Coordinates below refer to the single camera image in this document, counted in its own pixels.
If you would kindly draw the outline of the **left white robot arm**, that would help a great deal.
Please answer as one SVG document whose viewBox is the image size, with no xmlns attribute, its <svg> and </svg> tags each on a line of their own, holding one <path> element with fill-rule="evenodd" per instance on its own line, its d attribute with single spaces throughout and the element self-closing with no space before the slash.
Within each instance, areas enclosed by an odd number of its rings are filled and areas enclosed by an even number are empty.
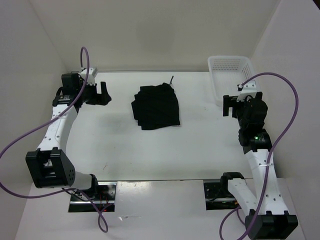
<svg viewBox="0 0 320 240">
<path fill-rule="evenodd" d="M 66 147 L 70 131 L 83 104 L 106 106 L 112 98 L 105 82 L 101 93 L 97 92 L 96 68 L 84 69 L 81 73 L 65 73 L 62 86 L 52 101 L 52 120 L 43 140 L 35 151 L 29 151 L 25 160 L 31 178 L 37 188 L 74 188 L 82 190 L 89 200 L 100 194 L 94 174 L 77 172 L 67 157 Z"/>
</svg>

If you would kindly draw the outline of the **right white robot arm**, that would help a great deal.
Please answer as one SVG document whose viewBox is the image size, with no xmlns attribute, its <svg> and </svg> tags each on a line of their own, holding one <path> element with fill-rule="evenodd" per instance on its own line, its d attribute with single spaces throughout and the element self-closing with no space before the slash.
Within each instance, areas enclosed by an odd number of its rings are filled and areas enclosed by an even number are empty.
<svg viewBox="0 0 320 240">
<path fill-rule="evenodd" d="M 298 218 L 290 213 L 279 188 L 273 145 L 264 128 L 268 107 L 262 93 L 243 100 L 225 95 L 222 111 L 223 116 L 231 114 L 238 121 L 238 140 L 252 172 L 255 193 L 239 172 L 225 172 L 219 191 L 236 199 L 245 214 L 245 234 L 251 240 L 285 240 L 298 226 Z"/>
</svg>

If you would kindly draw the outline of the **black shorts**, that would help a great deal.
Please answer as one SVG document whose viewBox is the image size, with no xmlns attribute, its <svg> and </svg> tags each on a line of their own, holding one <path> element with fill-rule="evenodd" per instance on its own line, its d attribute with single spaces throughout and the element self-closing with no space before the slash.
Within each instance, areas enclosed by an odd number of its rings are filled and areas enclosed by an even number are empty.
<svg viewBox="0 0 320 240">
<path fill-rule="evenodd" d="M 179 101 L 170 82 L 141 86 L 131 102 L 132 113 L 143 131 L 177 127 L 180 122 Z"/>
</svg>

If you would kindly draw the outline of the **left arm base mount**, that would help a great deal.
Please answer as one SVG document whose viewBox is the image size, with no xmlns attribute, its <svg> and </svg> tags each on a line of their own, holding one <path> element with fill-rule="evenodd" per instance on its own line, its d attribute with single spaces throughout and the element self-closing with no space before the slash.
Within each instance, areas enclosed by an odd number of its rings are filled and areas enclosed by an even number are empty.
<svg viewBox="0 0 320 240">
<path fill-rule="evenodd" d="M 103 213 L 115 211 L 117 183 L 112 181 L 99 181 L 97 192 L 92 193 L 89 190 L 83 190 L 92 202 L 96 205 L 99 211 Z M 91 202 L 79 191 L 71 191 L 69 213 L 90 213 L 95 212 L 95 208 Z"/>
</svg>

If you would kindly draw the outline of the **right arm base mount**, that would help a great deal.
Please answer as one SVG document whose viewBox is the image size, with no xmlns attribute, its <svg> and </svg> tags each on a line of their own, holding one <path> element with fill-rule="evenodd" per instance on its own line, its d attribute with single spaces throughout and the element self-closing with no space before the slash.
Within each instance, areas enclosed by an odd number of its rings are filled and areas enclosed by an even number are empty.
<svg viewBox="0 0 320 240">
<path fill-rule="evenodd" d="M 247 205 L 255 204 L 255 201 L 249 201 L 249 198 L 242 200 L 236 198 L 228 191 L 228 181 L 231 178 L 221 176 L 220 179 L 204 179 L 203 189 L 205 197 L 205 207 L 207 211 L 213 210 L 233 210 L 237 206 L 244 204 L 248 212 L 250 208 Z"/>
</svg>

